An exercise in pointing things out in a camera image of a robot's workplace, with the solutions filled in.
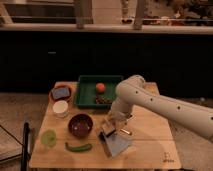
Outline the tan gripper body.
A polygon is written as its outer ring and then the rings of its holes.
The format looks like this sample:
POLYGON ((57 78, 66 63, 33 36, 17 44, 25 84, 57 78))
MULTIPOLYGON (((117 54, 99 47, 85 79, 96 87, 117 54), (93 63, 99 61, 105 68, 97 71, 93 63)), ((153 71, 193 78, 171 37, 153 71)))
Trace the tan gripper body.
POLYGON ((118 121, 115 118, 105 118, 101 128, 103 132, 117 131, 119 129, 118 121))

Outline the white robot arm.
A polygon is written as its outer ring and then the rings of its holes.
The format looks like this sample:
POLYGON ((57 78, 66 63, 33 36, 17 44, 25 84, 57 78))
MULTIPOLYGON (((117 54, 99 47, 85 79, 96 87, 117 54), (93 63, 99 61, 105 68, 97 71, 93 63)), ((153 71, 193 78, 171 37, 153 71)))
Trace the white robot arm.
POLYGON ((213 142, 213 109, 153 94, 145 89, 145 79, 133 75, 115 88, 116 98, 112 102, 107 121, 116 127, 117 122, 126 122, 133 106, 144 107, 168 120, 179 123, 186 129, 213 142))

